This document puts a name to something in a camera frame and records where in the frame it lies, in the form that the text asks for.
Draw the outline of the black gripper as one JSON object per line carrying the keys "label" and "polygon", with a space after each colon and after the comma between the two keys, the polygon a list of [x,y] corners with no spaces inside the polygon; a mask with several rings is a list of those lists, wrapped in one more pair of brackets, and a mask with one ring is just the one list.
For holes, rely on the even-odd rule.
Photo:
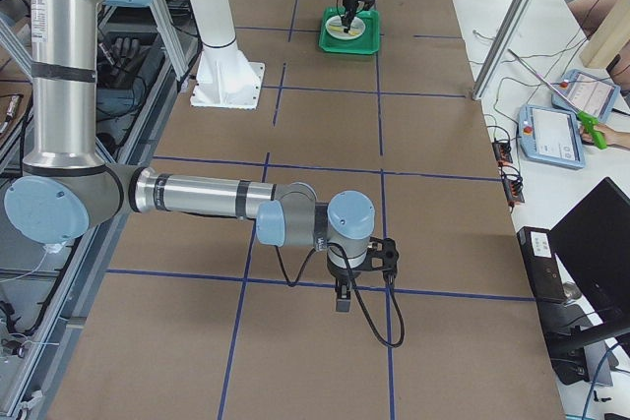
{"label": "black gripper", "polygon": [[352,280],[354,273],[347,268],[341,268],[332,261],[328,261],[328,271],[335,279],[336,287],[336,305],[335,310],[338,313],[348,313],[350,310],[350,294],[352,289]]}
{"label": "black gripper", "polygon": [[342,17],[342,26],[345,33],[349,33],[349,19],[348,17],[354,17],[358,10],[359,0],[343,0],[343,6],[345,9],[344,16]]}

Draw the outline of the person's hand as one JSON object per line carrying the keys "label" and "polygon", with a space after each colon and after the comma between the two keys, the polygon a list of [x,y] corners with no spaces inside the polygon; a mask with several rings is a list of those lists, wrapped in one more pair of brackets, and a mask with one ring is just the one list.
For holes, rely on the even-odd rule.
{"label": "person's hand", "polygon": [[[606,144],[609,147],[621,148],[625,150],[629,150],[630,148],[630,134],[629,132],[616,131],[604,124],[597,124],[594,126],[595,130],[599,131]],[[582,127],[580,129],[580,135],[583,143],[585,144],[593,144],[592,136]]]}

